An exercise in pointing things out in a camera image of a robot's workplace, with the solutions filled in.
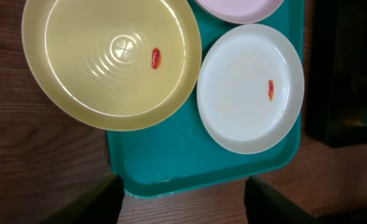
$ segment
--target plate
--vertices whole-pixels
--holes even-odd
[[[204,59],[198,109],[212,138],[224,148],[254,154],[290,131],[302,106],[304,73],[290,41],[261,24],[223,35]]]
[[[28,0],[22,41],[55,104],[115,131],[143,129],[176,112],[202,59],[187,1]]]
[[[197,0],[204,10],[228,22],[250,24],[270,16],[283,0]]]

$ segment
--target white plate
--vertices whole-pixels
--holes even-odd
[[[240,154],[262,152],[282,140],[303,97],[304,73],[295,48],[279,31],[261,24],[239,26],[222,36],[205,57],[197,85],[207,131]]]

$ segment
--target food residue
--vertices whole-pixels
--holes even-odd
[[[273,100],[273,80],[269,80],[268,96],[269,96],[269,100],[272,102]]]
[[[161,53],[158,48],[153,49],[152,52],[152,68],[158,69],[161,64]]]

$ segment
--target tray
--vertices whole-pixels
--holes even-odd
[[[203,56],[234,24],[200,9],[192,0],[202,35]],[[302,58],[304,0],[286,0],[260,23],[282,32]],[[300,143],[301,114],[276,146],[241,155],[219,146],[205,130],[197,109],[196,91],[173,116],[151,128],[132,132],[108,131],[111,168],[124,179],[129,195],[154,198],[260,174],[285,166]]]

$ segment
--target wooden table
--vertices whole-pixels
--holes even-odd
[[[25,0],[0,0],[0,223],[35,223],[110,175],[105,132],[75,121],[42,93],[21,43]],[[307,0],[308,74],[314,0]],[[367,145],[330,149],[302,135],[294,160],[261,175],[306,211],[367,205]],[[155,200],[124,199],[120,223],[246,223],[244,180]]]

